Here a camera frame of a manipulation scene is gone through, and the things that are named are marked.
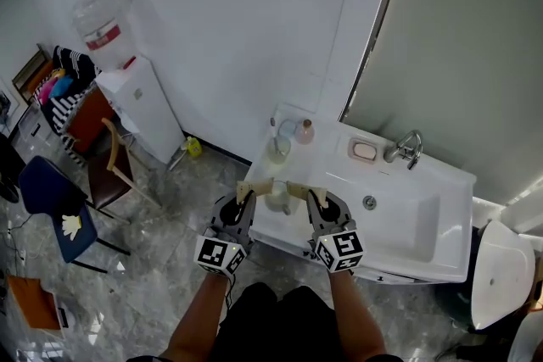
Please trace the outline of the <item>pink soap dish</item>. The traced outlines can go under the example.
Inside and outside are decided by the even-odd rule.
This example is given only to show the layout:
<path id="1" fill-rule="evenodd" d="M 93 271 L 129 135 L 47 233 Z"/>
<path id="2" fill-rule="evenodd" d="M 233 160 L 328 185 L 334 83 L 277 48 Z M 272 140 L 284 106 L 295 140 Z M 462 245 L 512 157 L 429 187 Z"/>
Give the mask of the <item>pink soap dish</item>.
<path id="1" fill-rule="evenodd" d="M 373 146 L 377 149 L 377 155 L 376 155 L 376 158 L 375 158 L 373 161 L 369 161 L 369 160 L 365 160 L 365 159 L 360 159 L 360 158 L 357 158 L 357 157 L 353 154 L 353 147 L 354 147 L 354 145 L 355 145 L 356 143 L 358 143 L 358 142 L 363 142 L 363 143 L 367 143 L 367 144 L 373 145 L 373 144 L 371 144 L 371 143 L 369 143 L 369 142 L 364 142 L 364 141 L 362 141 L 361 139 L 357 139 L 357 138 L 352 137 L 352 138 L 349 140 L 349 144 L 348 144 L 348 147 L 347 147 L 347 154 L 348 154 L 348 156 L 349 156 L 350 158 L 352 158 L 352 159 L 357 159 L 357 160 L 360 160 L 360 161 L 364 161 L 364 162 L 367 162 L 367 163 L 369 163 L 369 164 L 375 163 L 375 162 L 377 161 L 377 159 L 378 159 L 378 148 L 377 148 L 375 145 L 373 145 Z"/>

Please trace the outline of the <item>white washbasin counter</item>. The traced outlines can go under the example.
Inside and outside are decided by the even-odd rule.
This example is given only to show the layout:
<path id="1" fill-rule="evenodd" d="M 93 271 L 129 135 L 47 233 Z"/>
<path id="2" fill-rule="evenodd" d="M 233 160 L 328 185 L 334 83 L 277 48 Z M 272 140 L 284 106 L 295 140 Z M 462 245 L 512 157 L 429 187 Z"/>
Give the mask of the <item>white washbasin counter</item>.
<path id="1" fill-rule="evenodd" d="M 291 150 L 283 164 L 266 154 L 285 119 L 312 121 L 315 135 L 308 145 L 289 138 Z M 326 120 L 282 104 L 264 118 L 265 136 L 247 179 L 292 181 L 324 187 L 343 199 L 356 222 L 364 255 L 358 275 L 387 283 L 462 282 L 467 278 L 472 232 L 474 175 L 428 155 L 413 170 L 407 159 L 383 160 L 389 141 L 338 121 Z M 347 154 L 354 137 L 378 148 L 369 164 Z M 377 199 L 374 210 L 362 200 Z"/>

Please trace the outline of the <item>person's right forearm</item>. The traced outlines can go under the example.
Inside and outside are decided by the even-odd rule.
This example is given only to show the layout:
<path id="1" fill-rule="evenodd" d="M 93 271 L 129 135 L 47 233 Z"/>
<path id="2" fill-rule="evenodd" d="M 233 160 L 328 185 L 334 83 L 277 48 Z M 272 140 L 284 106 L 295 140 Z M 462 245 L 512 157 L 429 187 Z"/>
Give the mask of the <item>person's right forearm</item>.
<path id="1" fill-rule="evenodd" d="M 376 362 L 387 352 L 382 332 L 349 271 L 328 275 L 339 339 L 349 362 Z"/>

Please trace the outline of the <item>person's legs black trousers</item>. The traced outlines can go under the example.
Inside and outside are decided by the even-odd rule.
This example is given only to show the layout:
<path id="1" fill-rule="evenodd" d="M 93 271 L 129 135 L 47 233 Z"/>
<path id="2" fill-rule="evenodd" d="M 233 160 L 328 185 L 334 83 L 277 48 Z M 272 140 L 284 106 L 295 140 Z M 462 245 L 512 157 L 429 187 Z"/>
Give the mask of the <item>person's legs black trousers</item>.
<path id="1" fill-rule="evenodd" d="M 246 287 L 220 324 L 208 362 L 346 362 L 335 312 L 308 286 L 281 299 Z"/>

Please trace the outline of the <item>wooden shelf frame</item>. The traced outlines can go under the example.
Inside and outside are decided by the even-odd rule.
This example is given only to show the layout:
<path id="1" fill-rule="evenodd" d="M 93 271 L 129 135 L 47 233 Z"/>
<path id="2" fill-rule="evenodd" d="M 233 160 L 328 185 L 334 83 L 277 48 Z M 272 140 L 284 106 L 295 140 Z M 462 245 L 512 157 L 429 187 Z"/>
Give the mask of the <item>wooden shelf frame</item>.
<path id="1" fill-rule="evenodd" d="M 27 104 L 31 104 L 34 91 L 42 80 L 53 71 L 51 55 L 41 44 L 36 46 L 37 51 L 12 79 L 15 90 Z"/>

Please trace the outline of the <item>orange chair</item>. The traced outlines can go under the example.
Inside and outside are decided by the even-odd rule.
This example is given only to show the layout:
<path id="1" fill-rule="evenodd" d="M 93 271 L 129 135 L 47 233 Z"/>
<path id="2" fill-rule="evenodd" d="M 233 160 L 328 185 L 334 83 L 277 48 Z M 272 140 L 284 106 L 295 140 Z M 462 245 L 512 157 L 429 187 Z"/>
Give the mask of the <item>orange chair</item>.
<path id="1" fill-rule="evenodd" d="M 89 92 L 66 130 L 75 139 L 73 149 L 86 154 L 105 128 L 102 118 L 112 120 L 114 115 L 115 111 L 99 88 Z"/>

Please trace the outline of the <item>pink round bottle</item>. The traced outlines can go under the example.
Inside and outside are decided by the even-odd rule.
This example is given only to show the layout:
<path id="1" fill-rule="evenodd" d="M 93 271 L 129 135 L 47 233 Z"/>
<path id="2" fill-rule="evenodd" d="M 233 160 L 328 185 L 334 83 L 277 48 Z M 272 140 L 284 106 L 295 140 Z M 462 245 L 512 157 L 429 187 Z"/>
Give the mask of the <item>pink round bottle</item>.
<path id="1" fill-rule="evenodd" d="M 315 135 L 315 130 L 310 119 L 300 121 L 295 129 L 294 138 L 300 145 L 310 144 Z"/>

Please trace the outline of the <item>chrome faucet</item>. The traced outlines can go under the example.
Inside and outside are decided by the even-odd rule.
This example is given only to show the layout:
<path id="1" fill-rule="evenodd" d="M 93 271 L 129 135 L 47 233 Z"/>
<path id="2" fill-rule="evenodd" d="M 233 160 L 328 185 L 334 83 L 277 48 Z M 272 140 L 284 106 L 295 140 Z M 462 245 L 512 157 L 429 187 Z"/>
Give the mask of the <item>chrome faucet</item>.
<path id="1" fill-rule="evenodd" d="M 392 164 L 397 158 L 407 159 L 407 169 L 413 170 L 423 154 L 423 135 L 419 130 L 407 132 L 400 140 L 385 148 L 383 160 Z"/>

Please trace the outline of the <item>blue cloth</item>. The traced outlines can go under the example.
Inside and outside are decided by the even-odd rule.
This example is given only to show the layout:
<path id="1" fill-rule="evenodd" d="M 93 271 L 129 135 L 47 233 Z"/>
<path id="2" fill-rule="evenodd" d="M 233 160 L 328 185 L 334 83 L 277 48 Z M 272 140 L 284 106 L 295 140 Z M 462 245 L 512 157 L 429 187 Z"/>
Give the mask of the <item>blue cloth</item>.
<path id="1" fill-rule="evenodd" d="M 48 95 L 49 98 L 63 97 L 69 91 L 73 82 L 73 78 L 69 75 L 58 78 Z"/>

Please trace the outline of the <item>white water dispenser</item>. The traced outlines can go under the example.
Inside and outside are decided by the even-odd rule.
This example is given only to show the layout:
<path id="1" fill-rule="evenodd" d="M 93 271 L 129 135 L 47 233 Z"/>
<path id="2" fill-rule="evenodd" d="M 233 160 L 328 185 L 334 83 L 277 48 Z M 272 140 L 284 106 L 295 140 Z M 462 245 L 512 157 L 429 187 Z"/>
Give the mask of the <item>white water dispenser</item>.
<path id="1" fill-rule="evenodd" d="M 136 57 L 124 70 L 99 73 L 96 83 L 124 128 L 161 163 L 170 163 L 185 136 L 151 62 Z"/>

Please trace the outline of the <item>pale soap bar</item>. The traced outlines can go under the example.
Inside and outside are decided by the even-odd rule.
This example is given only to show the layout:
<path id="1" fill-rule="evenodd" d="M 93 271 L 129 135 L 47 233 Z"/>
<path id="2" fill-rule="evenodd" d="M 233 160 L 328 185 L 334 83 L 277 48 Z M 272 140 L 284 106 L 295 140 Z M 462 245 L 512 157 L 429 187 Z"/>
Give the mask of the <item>pale soap bar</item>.
<path id="1" fill-rule="evenodd" d="M 377 155 L 377 149 L 370 144 L 358 142 L 353 147 L 353 154 L 360 159 L 373 161 Z"/>

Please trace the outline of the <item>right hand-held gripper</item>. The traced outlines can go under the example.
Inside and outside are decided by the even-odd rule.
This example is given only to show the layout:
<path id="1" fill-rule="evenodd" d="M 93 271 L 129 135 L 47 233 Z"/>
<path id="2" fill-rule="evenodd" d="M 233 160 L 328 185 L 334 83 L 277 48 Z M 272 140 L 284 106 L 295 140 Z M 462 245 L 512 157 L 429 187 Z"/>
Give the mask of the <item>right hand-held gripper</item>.
<path id="1" fill-rule="evenodd" d="M 363 242 L 356 224 L 351 220 L 347 203 L 333 193 L 326 196 L 327 207 L 322 208 L 315 192 L 307 193 L 307 213 L 313 227 L 312 251 L 329 273 L 352 272 L 361 264 Z M 325 224 L 335 224 L 325 228 Z"/>

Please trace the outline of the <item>orange flat box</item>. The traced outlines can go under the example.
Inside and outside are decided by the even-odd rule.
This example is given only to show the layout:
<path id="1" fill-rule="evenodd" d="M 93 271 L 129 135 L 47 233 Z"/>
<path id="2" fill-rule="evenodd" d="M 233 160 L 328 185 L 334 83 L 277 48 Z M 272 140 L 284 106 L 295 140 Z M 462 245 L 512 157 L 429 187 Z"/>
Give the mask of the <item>orange flat box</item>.
<path id="1" fill-rule="evenodd" d="M 30 328 L 61 331 L 69 327 L 65 308 L 55 294 L 42 288 L 40 279 L 7 275 L 7 282 Z"/>

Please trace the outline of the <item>person's left forearm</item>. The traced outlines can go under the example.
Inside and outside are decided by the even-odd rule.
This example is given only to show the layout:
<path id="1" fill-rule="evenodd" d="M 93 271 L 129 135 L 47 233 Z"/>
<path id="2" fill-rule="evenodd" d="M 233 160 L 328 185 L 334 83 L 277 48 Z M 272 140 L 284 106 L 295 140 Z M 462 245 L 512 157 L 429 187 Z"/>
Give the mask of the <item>person's left forearm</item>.
<path id="1" fill-rule="evenodd" d="M 214 347 L 229 280 L 207 274 L 180 320 L 166 350 L 168 362 L 207 362 Z"/>

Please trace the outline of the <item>clear glass cup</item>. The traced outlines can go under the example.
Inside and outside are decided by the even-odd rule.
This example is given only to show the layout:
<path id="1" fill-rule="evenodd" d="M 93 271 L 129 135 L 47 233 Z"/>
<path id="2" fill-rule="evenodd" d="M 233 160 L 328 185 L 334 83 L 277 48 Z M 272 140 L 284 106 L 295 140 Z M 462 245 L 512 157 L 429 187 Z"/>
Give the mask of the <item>clear glass cup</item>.
<path id="1" fill-rule="evenodd" d="M 291 214 L 290 195 L 285 181 L 274 181 L 271 191 L 264 196 L 266 207 L 276 213 Z"/>

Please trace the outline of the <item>yellow plastic bottle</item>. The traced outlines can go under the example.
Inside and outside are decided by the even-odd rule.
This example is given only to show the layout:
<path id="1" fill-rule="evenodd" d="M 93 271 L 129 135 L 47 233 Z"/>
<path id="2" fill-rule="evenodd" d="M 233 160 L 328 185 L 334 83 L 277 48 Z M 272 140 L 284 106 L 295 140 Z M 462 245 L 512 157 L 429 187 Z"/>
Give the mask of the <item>yellow plastic bottle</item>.
<path id="1" fill-rule="evenodd" d="M 184 146 L 187 153 L 193 158 L 197 158 L 202 154 L 202 146 L 196 137 L 188 136 Z"/>

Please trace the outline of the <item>clear water bottle red label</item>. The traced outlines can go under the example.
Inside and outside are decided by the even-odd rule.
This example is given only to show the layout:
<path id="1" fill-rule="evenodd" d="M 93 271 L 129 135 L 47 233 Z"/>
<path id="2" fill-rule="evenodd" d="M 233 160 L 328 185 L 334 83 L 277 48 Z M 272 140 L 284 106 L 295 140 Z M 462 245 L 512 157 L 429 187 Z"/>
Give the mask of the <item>clear water bottle red label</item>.
<path id="1" fill-rule="evenodd" d="M 128 21 L 132 0 L 80 0 L 73 25 L 100 70 L 122 70 L 138 54 Z"/>

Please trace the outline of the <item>wooden chair brown seat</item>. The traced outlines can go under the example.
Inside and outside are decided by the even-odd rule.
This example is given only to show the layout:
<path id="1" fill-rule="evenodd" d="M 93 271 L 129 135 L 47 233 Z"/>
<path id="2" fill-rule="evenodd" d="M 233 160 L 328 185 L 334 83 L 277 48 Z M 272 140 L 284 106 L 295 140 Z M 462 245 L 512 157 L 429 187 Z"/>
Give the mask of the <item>wooden chair brown seat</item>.
<path id="1" fill-rule="evenodd" d="M 108 150 L 92 157 L 87 163 L 87 176 L 91 202 L 89 205 L 99 213 L 114 219 L 105 208 L 130 190 L 138 193 L 148 202 L 161 208 L 158 200 L 149 196 L 134 181 L 131 160 L 136 161 L 146 171 L 151 169 L 130 149 L 130 145 L 117 131 L 114 123 L 101 119 L 110 134 L 111 145 Z"/>

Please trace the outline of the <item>blue chair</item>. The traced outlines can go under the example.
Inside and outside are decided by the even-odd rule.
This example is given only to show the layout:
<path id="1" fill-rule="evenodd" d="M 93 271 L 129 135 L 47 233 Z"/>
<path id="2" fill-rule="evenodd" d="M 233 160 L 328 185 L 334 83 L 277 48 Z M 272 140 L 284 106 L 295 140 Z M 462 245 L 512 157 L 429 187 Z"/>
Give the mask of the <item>blue chair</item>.
<path id="1" fill-rule="evenodd" d="M 107 270 L 79 260 L 94 243 L 126 256 L 131 255 L 124 248 L 98 237 L 87 195 L 49 159 L 33 157 L 20 172 L 19 187 L 26 211 L 30 214 L 45 214 L 50 218 L 65 263 L 105 274 Z M 73 241 L 63 235 L 63 215 L 81 217 L 82 228 Z"/>

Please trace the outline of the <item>wall mirror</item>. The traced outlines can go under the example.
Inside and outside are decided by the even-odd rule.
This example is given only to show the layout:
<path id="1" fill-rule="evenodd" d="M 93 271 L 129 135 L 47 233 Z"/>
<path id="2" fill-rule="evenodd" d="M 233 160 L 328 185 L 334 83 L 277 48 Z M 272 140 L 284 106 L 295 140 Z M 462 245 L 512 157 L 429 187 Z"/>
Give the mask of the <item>wall mirror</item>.
<path id="1" fill-rule="evenodd" d="M 543 0 L 389 0 L 345 118 L 510 203 L 543 178 Z"/>

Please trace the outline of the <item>black white striped cloth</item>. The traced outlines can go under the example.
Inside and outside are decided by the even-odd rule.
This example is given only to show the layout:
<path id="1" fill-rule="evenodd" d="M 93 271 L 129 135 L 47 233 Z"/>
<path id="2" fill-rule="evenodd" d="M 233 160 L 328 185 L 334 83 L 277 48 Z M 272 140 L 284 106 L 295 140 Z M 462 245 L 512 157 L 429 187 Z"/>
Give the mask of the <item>black white striped cloth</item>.
<path id="1" fill-rule="evenodd" d="M 83 166 L 86 164 L 87 153 L 79 154 L 73 149 L 75 139 L 69 136 L 66 130 L 87 94 L 98 88 L 95 79 L 99 68 L 86 54 L 60 46 L 54 48 L 52 61 L 53 71 L 42 80 L 32 96 L 53 133 L 59 137 L 64 151 L 76 164 Z M 42 85 L 54 76 L 60 78 L 65 75 L 71 76 L 74 80 L 69 91 L 63 97 L 49 98 L 47 103 L 41 106 L 37 101 L 37 94 Z"/>

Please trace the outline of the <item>clear round container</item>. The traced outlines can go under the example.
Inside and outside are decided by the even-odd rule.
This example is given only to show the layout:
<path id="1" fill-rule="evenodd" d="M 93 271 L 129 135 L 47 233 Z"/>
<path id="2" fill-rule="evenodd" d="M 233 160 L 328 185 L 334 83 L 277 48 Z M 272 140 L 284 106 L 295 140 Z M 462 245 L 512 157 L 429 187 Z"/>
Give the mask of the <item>clear round container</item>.
<path id="1" fill-rule="evenodd" d="M 293 138 L 297 129 L 297 122 L 291 119 L 285 119 L 281 122 L 277 134 L 279 136 Z"/>

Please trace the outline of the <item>pale yellow gloves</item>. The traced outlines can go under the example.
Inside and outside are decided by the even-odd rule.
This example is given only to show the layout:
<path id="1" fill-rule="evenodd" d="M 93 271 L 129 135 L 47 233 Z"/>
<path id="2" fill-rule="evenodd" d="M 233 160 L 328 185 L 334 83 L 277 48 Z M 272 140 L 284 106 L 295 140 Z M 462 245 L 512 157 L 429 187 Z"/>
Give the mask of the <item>pale yellow gloves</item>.
<path id="1" fill-rule="evenodd" d="M 63 215 L 61 228 L 63 235 L 73 241 L 82 228 L 80 215 Z"/>

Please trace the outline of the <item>clear plastic storage box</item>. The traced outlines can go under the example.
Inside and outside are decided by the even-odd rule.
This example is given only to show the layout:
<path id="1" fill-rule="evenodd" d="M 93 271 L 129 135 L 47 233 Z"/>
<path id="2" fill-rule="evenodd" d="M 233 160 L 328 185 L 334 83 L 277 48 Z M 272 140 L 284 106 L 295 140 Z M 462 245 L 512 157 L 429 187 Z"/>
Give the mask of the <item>clear plastic storage box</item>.
<path id="1" fill-rule="evenodd" d="M 54 145 L 54 137 L 52 128 L 35 103 L 25 110 L 10 133 L 12 145 L 23 157 L 49 153 Z"/>

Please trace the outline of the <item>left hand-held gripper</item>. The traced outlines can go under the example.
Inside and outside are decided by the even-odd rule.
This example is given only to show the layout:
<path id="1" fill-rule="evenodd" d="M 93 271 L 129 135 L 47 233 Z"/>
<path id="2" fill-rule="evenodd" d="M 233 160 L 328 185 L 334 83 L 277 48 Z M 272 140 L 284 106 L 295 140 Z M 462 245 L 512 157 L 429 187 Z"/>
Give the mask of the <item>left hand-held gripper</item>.
<path id="1" fill-rule="evenodd" d="M 234 278 L 248 257 L 253 240 L 249 228 L 253 224 L 257 197 L 250 191 L 244 201 L 237 202 L 235 191 L 219 198 L 211 211 L 211 225 L 196 242 L 193 260 L 203 270 Z"/>

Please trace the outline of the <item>pink cloth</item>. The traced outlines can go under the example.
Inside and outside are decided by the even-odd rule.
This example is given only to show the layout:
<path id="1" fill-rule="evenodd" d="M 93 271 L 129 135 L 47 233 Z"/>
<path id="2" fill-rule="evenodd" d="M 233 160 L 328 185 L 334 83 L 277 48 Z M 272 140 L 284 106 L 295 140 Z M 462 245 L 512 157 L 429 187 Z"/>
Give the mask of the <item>pink cloth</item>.
<path id="1" fill-rule="evenodd" d="M 45 105 L 49 99 L 49 96 L 58 81 L 58 77 L 54 76 L 53 78 L 46 81 L 39 90 L 37 94 L 37 101 L 41 106 Z"/>

